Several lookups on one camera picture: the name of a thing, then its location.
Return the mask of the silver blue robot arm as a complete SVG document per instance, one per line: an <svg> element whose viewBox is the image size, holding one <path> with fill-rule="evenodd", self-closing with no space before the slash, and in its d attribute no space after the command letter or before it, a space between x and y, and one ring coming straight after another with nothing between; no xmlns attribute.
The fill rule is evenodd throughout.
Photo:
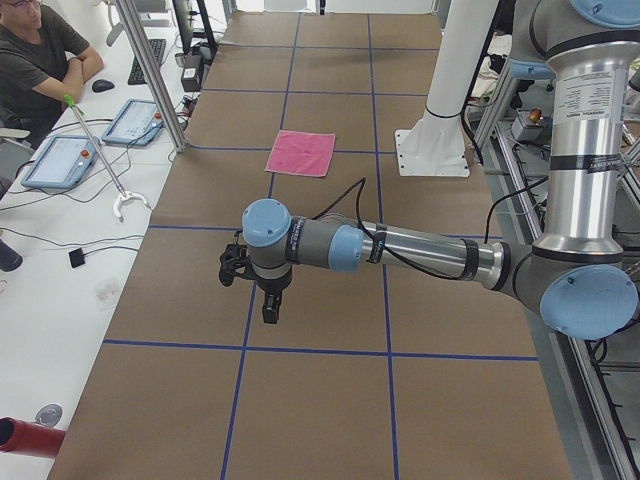
<svg viewBox="0 0 640 480"><path fill-rule="evenodd" d="M555 76L544 229L530 245L411 231L331 213L291 215L274 199L250 204L243 244L220 258L219 278L253 280L263 319L276 323L296 265L353 272L395 264L450 281L476 281L519 300L550 328L597 340L628 325L639 294L613 240L622 164L623 101L639 53L635 1L520 1L511 57L542 60Z"/></svg>

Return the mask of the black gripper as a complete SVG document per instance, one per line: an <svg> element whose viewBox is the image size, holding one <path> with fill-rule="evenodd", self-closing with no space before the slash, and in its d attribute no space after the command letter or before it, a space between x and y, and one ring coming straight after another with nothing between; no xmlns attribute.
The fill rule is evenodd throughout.
<svg viewBox="0 0 640 480"><path fill-rule="evenodd" d="M256 282L264 292L262 318L265 324L276 325L279 320L280 304L284 290L292 281L292 270L289 269L275 278L259 277Z"/></svg>

